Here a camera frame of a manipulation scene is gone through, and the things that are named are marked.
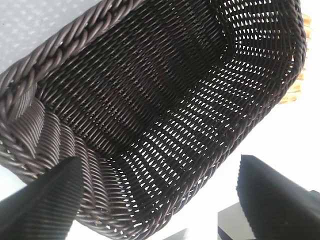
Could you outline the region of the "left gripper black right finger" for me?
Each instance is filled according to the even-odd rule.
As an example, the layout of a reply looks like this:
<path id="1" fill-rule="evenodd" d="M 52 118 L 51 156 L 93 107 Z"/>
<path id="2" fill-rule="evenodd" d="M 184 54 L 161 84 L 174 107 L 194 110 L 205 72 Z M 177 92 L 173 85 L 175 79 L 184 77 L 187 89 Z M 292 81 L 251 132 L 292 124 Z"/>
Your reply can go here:
<path id="1" fill-rule="evenodd" d="M 259 158 L 242 155 L 237 195 L 257 240 L 318 240 L 320 194 L 291 181 Z"/>

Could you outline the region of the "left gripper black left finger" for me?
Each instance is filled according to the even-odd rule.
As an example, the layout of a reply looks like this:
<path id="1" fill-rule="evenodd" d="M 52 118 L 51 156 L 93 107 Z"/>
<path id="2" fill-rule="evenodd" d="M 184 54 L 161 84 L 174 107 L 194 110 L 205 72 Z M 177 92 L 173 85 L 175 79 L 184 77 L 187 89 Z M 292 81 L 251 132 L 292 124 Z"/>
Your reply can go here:
<path id="1" fill-rule="evenodd" d="M 79 157 L 68 157 L 0 202 L 2 240 L 64 240 L 83 199 Z"/>

